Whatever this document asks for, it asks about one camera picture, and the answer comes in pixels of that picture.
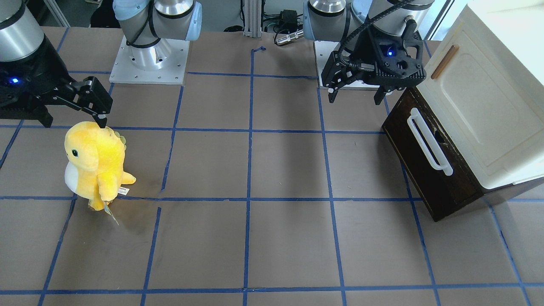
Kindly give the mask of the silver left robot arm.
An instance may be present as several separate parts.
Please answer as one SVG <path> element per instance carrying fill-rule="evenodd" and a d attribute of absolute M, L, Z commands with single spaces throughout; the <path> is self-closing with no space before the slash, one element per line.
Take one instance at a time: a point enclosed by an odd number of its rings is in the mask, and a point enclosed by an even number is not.
<path fill-rule="evenodd" d="M 419 24 L 431 0 L 307 0 L 303 6 L 304 37 L 333 41 L 321 72 L 330 103 L 342 87 L 356 81 L 378 87 L 379 105 L 387 93 L 422 83 L 423 39 Z"/>

